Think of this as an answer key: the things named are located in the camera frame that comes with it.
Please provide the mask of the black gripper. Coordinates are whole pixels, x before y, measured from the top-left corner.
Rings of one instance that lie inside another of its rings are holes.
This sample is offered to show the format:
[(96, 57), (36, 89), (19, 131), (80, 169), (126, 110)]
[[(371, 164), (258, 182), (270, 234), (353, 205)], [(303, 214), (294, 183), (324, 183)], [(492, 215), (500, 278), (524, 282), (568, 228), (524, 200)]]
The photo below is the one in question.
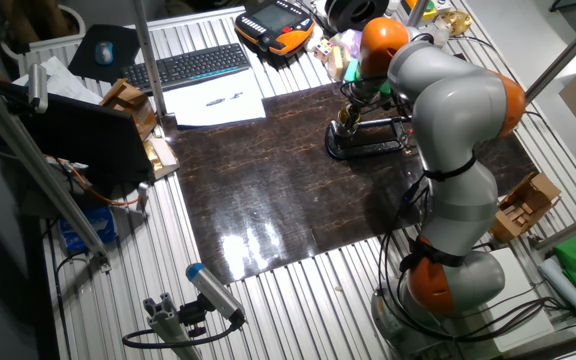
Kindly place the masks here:
[(338, 121), (342, 126), (346, 126), (346, 123), (349, 120), (349, 114), (352, 114), (353, 128), (359, 126), (362, 120), (361, 114), (366, 114), (376, 110), (377, 108), (382, 107), (384, 103), (384, 99), (379, 91), (360, 94), (349, 92), (346, 97), (349, 101), (349, 105), (339, 110)]

